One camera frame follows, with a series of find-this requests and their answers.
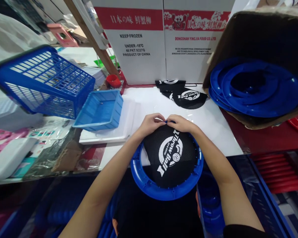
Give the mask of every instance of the stacked blue plastic rings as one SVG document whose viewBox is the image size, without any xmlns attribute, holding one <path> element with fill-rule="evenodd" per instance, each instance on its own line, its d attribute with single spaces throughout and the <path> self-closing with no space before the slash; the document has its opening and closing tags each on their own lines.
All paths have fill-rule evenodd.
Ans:
<svg viewBox="0 0 298 238">
<path fill-rule="evenodd" d="M 231 58 L 210 77 L 209 95 L 226 111 L 278 117 L 298 105 L 298 79 L 288 70 L 257 59 Z"/>
</svg>

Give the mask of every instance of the dark clothing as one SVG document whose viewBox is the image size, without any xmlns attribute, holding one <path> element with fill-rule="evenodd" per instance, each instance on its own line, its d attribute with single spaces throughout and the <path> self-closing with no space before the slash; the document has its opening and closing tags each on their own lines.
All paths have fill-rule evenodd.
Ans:
<svg viewBox="0 0 298 238">
<path fill-rule="evenodd" d="M 119 193 L 114 215 L 118 223 L 118 238 L 204 237 L 195 198 L 196 188 L 177 200 L 159 201 L 144 194 L 127 171 Z M 243 225 L 226 226 L 223 236 L 270 237 L 264 232 Z"/>
</svg>

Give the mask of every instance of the wooden pole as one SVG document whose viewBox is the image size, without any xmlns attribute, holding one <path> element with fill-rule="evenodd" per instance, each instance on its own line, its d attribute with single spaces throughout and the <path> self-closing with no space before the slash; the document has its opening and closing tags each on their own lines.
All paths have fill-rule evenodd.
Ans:
<svg viewBox="0 0 298 238">
<path fill-rule="evenodd" d="M 107 69 L 108 73 L 109 74 L 115 74 L 120 79 L 120 75 L 119 75 L 115 65 L 113 64 L 112 60 L 110 59 L 107 51 L 106 50 L 101 50 L 98 47 L 97 42 L 95 41 L 94 37 L 90 33 L 88 27 L 86 26 L 82 16 L 80 15 L 80 13 L 77 10 L 77 8 L 76 8 L 75 4 L 73 3 L 73 1 L 72 0 L 64 0 L 64 2 L 67 5 L 67 7 L 69 8 L 69 10 L 71 11 L 71 13 L 73 14 L 73 16 L 76 19 L 78 25 L 81 27 L 81 29 L 84 32 L 85 36 L 87 37 L 89 43 L 94 48 L 96 54 L 98 55 L 98 57 L 100 58 L 100 60 L 104 64 L 104 66 Z"/>
</svg>

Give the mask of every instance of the white table surface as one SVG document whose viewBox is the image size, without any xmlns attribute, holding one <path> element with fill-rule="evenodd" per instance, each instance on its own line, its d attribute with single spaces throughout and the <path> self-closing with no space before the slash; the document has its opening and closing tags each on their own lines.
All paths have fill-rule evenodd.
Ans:
<svg viewBox="0 0 298 238">
<path fill-rule="evenodd" d="M 190 89 L 203 92 L 202 85 L 190 87 Z M 201 108 L 195 110 L 177 106 L 174 101 L 162 95 L 156 87 L 128 88 L 125 89 L 123 98 L 132 98 L 136 101 L 131 133 L 134 133 L 139 128 L 147 114 L 159 112 L 165 118 L 171 114 L 178 114 L 198 125 L 225 156 L 243 154 L 219 107 L 210 98 L 207 98 Z M 100 170 L 104 168 L 123 144 L 124 142 L 107 144 L 101 160 Z M 144 151 L 141 156 L 141 162 L 143 166 L 150 165 Z"/>
</svg>

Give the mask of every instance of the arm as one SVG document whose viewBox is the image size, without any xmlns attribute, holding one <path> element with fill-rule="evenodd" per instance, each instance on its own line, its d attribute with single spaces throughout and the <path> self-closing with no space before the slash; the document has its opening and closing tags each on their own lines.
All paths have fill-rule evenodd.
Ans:
<svg viewBox="0 0 298 238">
<path fill-rule="evenodd" d="M 96 177 L 85 197 L 66 225 L 60 238 L 97 237 L 107 206 L 122 180 L 130 160 L 141 141 L 165 122 L 155 119 L 164 117 L 159 114 L 147 115 L 139 129 L 114 155 Z"/>
<path fill-rule="evenodd" d="M 171 115 L 167 121 L 168 126 L 181 132 L 189 132 L 196 139 L 204 159 L 219 186 L 225 224 L 247 225 L 264 231 L 245 194 L 239 177 L 222 152 L 197 125 L 185 118 Z"/>
</svg>

